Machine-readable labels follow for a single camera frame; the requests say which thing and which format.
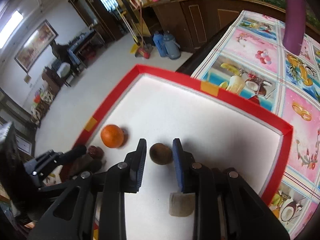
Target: orange tape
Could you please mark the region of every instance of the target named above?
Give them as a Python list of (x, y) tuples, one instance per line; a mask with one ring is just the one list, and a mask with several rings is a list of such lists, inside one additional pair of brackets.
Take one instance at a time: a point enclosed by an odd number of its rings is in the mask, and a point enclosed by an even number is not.
[(97, 123), (97, 120), (95, 120), (93, 117), (91, 117), (90, 120), (85, 125), (84, 129), (87, 132), (90, 132), (92, 130), (92, 128), (95, 126), (96, 123)]
[(219, 87), (207, 81), (201, 81), (200, 89), (213, 96), (218, 96)]
[(98, 229), (93, 230), (93, 239), (94, 240), (99, 239), (99, 230)]

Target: purple object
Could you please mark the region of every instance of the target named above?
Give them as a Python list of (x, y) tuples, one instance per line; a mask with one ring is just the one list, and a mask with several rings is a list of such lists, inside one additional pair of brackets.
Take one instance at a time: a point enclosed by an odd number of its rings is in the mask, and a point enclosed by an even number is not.
[(283, 45), (291, 53), (300, 55), (306, 29), (306, 1), (285, 1), (287, 3), (287, 8), (285, 15)]

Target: gray thermos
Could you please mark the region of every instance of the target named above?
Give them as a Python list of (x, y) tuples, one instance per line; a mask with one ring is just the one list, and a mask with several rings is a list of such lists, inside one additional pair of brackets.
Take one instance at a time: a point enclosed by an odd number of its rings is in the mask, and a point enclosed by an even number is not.
[(163, 44), (168, 52), (168, 57), (170, 59), (177, 59), (180, 58), (180, 45), (176, 42), (176, 39), (169, 31), (166, 31), (163, 35)]

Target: fruit-print tablecloth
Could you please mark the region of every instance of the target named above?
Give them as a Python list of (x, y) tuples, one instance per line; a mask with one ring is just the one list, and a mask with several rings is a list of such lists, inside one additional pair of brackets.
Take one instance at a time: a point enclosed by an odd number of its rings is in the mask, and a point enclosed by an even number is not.
[(260, 104), (294, 127), (269, 206), (294, 239), (320, 202), (320, 44), (304, 35), (296, 56), (282, 44), (284, 28), (282, 21), (242, 11), (191, 76)]

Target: framed painting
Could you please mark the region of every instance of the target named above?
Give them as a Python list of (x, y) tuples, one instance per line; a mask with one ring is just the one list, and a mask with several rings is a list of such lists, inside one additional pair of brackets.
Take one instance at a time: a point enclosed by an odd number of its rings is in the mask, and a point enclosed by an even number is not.
[(15, 61), (28, 73), (37, 58), (57, 36), (57, 32), (44, 20), (18, 51)]

